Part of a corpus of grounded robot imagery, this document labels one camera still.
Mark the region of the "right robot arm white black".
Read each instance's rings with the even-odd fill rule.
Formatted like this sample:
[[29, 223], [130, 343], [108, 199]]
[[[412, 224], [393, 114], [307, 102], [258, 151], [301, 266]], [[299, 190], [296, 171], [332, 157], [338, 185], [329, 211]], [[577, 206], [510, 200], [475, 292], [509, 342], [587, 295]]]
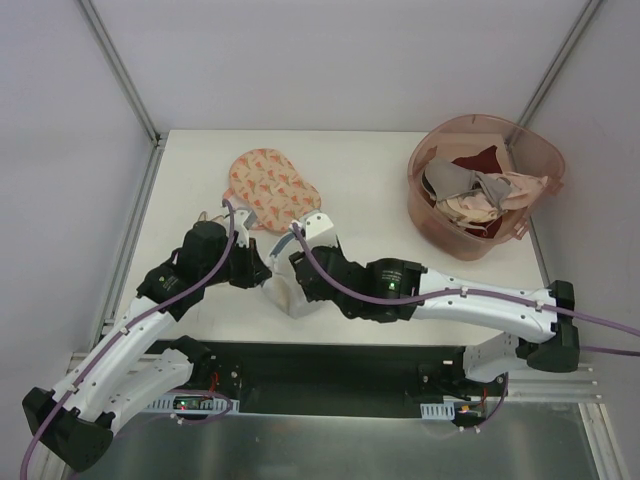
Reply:
[[496, 337], [465, 347], [462, 362], [450, 369], [451, 385], [461, 394], [517, 370], [572, 373], [578, 367], [569, 282], [538, 290], [495, 287], [395, 258], [360, 265], [340, 248], [326, 246], [294, 253], [289, 262], [307, 302], [331, 302], [349, 319], [447, 320], [497, 331]]

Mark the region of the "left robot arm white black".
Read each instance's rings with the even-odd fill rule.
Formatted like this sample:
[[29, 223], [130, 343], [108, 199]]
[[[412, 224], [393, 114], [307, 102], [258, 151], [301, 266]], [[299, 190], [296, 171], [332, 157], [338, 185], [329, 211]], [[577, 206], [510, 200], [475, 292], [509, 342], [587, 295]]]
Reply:
[[22, 407], [35, 443], [83, 472], [116, 433], [161, 395], [178, 388], [212, 391], [212, 352], [182, 336], [133, 378], [130, 368], [199, 303], [207, 287], [253, 288], [271, 275], [238, 213], [198, 221], [181, 247], [147, 273], [123, 317], [89, 355], [52, 389], [32, 388]]

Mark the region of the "white mesh laundry bag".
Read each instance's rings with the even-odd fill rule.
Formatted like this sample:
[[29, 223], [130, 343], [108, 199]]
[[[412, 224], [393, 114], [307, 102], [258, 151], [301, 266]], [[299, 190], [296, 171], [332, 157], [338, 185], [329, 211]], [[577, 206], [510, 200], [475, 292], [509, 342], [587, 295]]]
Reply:
[[296, 281], [289, 257], [300, 252], [295, 235], [288, 231], [268, 254], [265, 264], [271, 271], [271, 277], [262, 284], [265, 296], [282, 312], [294, 319], [309, 316], [322, 306], [320, 302], [309, 302]]

